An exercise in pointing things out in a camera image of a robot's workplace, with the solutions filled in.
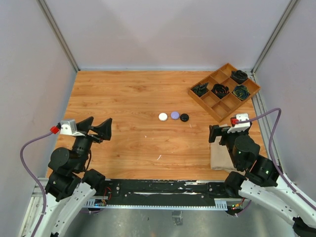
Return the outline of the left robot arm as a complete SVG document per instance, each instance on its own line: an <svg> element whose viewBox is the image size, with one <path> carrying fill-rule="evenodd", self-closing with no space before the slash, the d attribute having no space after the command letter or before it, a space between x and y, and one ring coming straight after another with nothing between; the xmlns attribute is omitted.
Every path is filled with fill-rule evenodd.
<svg viewBox="0 0 316 237"><path fill-rule="evenodd" d="M80 122L74 119L63 120L51 127L50 131L25 143L20 150L20 160L28 174L40 188L42 210L35 218L28 237L62 237L67 231L84 203L93 195L101 195L106 189L105 176L90 169L91 146L109 141L112 136L112 119L93 126L94 118L88 117ZM55 149L48 163L52 170L46 185L28 168L24 160L24 149L31 143L53 134L68 135L75 138L71 149Z"/></svg>

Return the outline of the white round charging case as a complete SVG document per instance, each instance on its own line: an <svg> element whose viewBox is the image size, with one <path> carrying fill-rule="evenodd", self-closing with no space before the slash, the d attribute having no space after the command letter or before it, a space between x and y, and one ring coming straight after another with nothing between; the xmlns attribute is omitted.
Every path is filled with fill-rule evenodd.
<svg viewBox="0 0 316 237"><path fill-rule="evenodd" d="M159 119L160 121L166 121L166 120L168 119L168 115L167 115L166 113L160 113L160 114L158 115L158 119Z"/></svg>

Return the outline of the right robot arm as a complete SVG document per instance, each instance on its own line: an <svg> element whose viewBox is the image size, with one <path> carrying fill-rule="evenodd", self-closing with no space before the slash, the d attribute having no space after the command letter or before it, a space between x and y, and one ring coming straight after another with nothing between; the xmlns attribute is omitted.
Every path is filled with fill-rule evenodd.
<svg viewBox="0 0 316 237"><path fill-rule="evenodd" d="M313 201L279 174L272 160L259 154L260 146L248 135L248 129L229 130L229 126L209 127L209 142L214 143L220 137L219 145L226 146L236 168L224 182L224 193L231 198L246 198L273 211L300 237L314 237L316 211L311 207Z"/></svg>

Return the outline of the purple earbud charging case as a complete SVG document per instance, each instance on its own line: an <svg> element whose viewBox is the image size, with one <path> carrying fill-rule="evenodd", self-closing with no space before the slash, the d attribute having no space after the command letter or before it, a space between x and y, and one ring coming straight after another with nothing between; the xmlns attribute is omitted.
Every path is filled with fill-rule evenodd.
<svg viewBox="0 0 316 237"><path fill-rule="evenodd" d="M179 114L177 111L173 111L173 112L170 114L170 117L171 117L173 120L177 120L177 119L179 119L180 114Z"/></svg>

